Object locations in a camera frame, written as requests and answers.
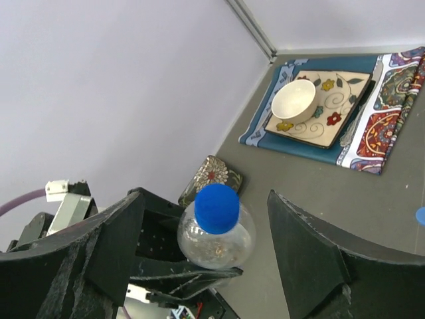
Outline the clear water bottle blue cap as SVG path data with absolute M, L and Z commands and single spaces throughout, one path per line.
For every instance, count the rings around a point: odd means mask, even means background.
M 194 214 L 195 200 L 185 208 L 177 227 L 177 242 L 186 259 L 210 270 L 237 267 L 242 269 L 256 243 L 252 214 L 240 202 L 237 224 L 229 232 L 213 235 L 202 230 Z

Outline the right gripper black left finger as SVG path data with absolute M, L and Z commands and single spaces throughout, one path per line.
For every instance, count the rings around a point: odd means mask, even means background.
M 2 318 L 115 318 L 141 231 L 144 196 L 1 253 Z

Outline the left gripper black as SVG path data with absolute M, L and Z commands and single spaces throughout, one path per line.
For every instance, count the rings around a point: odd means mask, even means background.
M 145 216 L 139 233 L 128 296 L 168 309 L 172 318 L 238 318 L 216 290 L 242 275 L 240 268 L 210 270 L 190 263 L 177 242 L 177 227 L 185 208 L 142 187 Z

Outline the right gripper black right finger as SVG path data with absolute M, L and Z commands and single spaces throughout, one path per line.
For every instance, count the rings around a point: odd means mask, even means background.
M 424 257 L 367 241 L 271 191 L 268 216 L 290 318 L 423 318 Z

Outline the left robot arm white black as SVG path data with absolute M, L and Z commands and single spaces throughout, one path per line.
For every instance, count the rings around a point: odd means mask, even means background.
M 187 261 L 177 244 L 182 214 L 141 187 L 100 211 L 86 183 L 68 186 L 58 212 L 35 215 L 1 253 L 1 317 L 115 318 L 135 287 L 160 308 L 235 318 L 212 286 L 242 271 Z

